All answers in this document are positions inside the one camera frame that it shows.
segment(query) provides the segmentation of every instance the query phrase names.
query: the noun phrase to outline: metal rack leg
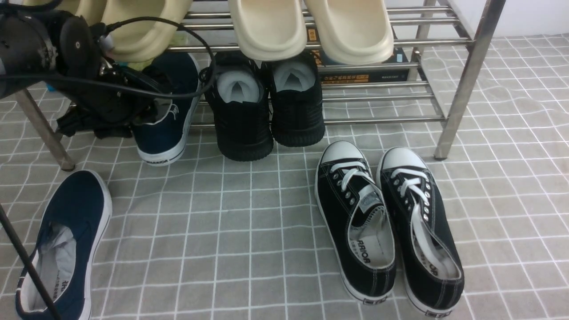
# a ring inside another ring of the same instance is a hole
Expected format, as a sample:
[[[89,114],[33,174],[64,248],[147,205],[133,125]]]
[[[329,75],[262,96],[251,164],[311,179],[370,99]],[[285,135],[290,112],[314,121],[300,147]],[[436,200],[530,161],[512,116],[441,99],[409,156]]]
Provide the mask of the metal rack leg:
[[[31,96],[27,89],[17,92],[16,101],[24,111],[24,114],[34,126],[34,129],[38,132],[39,136],[42,138],[43,142],[46,144],[47,149],[55,158],[55,161],[59,164],[63,171],[73,171],[75,169],[75,163],[71,160],[67,151],[61,144],[61,135],[56,134],[50,127],[50,123],[47,122],[46,117],[43,115],[42,111],[39,109],[38,104],[35,102],[34,98]]]
[[[486,0],[471,52],[468,55],[451,109],[448,112],[447,123],[435,150],[435,159],[437,160],[444,160],[448,157],[505,3],[506,0]]]
[[[28,253],[26,252],[26,249],[24,248],[24,245],[20,241],[20,238],[18,237],[16,230],[14,230],[14,227],[12,227],[12,224],[8,220],[8,216],[4,212],[4,208],[2,208],[1,204],[0,204],[0,224],[2,224],[2,227],[6,231],[6,234],[8,235],[10,242],[12,242],[12,245],[18,252],[18,256],[20,256],[20,259],[22,259],[22,262],[24,263],[24,266],[26,267],[28,273],[30,274],[30,277],[34,282],[34,285],[37,288],[40,296],[42,297],[43,302],[46,303],[47,309],[49,309],[54,320],[61,320],[61,316],[57,312],[57,308],[55,308],[53,300],[51,300],[50,294],[47,293],[46,287],[44,287],[42,280],[40,279],[36,269],[34,268],[34,265],[32,264],[32,261],[30,260]]]
[[[424,6],[434,6],[436,4],[436,0],[424,0]],[[422,13],[421,18],[432,18],[433,13]],[[427,39],[428,32],[431,30],[430,24],[420,24],[417,28],[417,36],[416,39]],[[421,56],[423,55],[424,48],[423,47],[415,47],[411,52],[411,62],[419,62]],[[410,68],[409,69],[409,76],[407,77],[407,81],[417,81],[418,70],[417,68]]]

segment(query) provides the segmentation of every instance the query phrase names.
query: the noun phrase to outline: grid pattern mat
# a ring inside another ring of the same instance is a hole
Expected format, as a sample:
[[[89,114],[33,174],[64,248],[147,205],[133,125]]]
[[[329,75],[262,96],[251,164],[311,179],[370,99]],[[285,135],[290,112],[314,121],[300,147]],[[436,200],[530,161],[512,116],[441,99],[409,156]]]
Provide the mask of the grid pattern mat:
[[[420,319],[401,270],[394,294],[378,306],[355,303],[343,288],[313,196],[320,154],[337,140],[355,143],[372,164],[392,146],[408,146],[429,164],[467,282],[449,319],[569,319],[568,37],[493,41],[444,162],[432,158],[439,124],[334,126],[315,146],[275,144],[253,163],[222,157],[212,131],[191,132],[183,158],[160,168],[141,162],[133,140],[65,138],[77,168],[101,174],[113,196],[93,264],[92,319]],[[443,109],[466,56],[454,48],[426,53]],[[41,85],[31,93],[52,121],[67,105]],[[329,118],[428,112],[425,101],[325,106]],[[0,102],[0,128],[0,203],[32,250],[43,208],[68,174],[10,98]],[[5,320],[16,318],[21,267],[0,231]]]

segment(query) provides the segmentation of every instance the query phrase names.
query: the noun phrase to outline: black pole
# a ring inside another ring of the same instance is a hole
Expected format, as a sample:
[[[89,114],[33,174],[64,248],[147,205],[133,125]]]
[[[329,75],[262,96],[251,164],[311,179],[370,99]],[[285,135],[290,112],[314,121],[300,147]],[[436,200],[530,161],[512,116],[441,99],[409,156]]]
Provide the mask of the black pole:
[[[22,262],[24,263],[24,266],[28,270],[28,273],[30,274],[30,277],[32,278],[32,281],[34,282],[34,285],[36,286],[36,289],[38,290],[40,296],[42,297],[43,302],[46,303],[47,309],[50,310],[54,320],[61,320],[61,316],[57,312],[57,309],[53,304],[53,300],[51,300],[50,294],[47,293],[46,287],[43,286],[42,280],[39,278],[39,275],[35,270],[34,265],[32,264],[32,261],[30,260],[30,257],[28,256],[26,249],[24,248],[24,245],[20,241],[20,238],[18,237],[16,230],[14,230],[14,227],[12,227],[12,224],[8,220],[8,216],[6,216],[4,208],[2,208],[1,204],[0,204],[0,223],[2,224],[4,230],[6,231],[8,238],[10,238],[10,242],[12,242],[12,245],[18,252],[18,256],[20,256],[20,259],[22,259]]]

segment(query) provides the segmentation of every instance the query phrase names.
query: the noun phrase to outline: black box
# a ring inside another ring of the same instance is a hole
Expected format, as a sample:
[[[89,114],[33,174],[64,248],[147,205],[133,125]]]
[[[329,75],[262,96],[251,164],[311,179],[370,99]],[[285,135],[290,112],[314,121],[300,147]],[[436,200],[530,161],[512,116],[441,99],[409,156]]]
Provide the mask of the black box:
[[[307,27],[308,41],[320,41],[318,30],[316,27]],[[320,72],[320,81],[323,84],[346,84],[346,83],[376,83],[376,82],[394,82],[407,81],[409,69],[396,70],[376,70],[376,71],[344,71],[344,72],[327,72],[326,65],[344,65],[330,59],[323,50],[312,50],[315,54],[316,64],[322,67]],[[393,55],[385,61],[385,63],[406,63],[409,62],[403,48],[395,48]]]

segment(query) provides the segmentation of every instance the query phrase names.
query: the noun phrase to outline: slipper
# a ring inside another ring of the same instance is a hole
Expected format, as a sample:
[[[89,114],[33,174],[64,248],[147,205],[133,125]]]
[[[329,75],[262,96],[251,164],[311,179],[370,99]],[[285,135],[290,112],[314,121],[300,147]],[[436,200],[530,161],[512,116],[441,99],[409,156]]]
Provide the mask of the slipper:
[[[384,0],[305,0],[322,49],[344,64],[370,64],[393,54],[393,32]]]
[[[277,61],[301,53],[307,41],[300,0],[229,0],[237,43],[249,58]]]
[[[24,0],[25,6],[44,5],[49,0]],[[105,11],[106,0],[63,0],[57,7],[58,10],[68,11],[78,17],[83,16],[87,24],[92,26],[101,22],[103,12]]]
[[[193,0],[108,0],[102,22],[111,24],[135,17],[160,17],[180,23]],[[111,32],[109,57],[121,62],[143,62],[159,56],[168,47],[176,27],[162,22],[141,21]]]

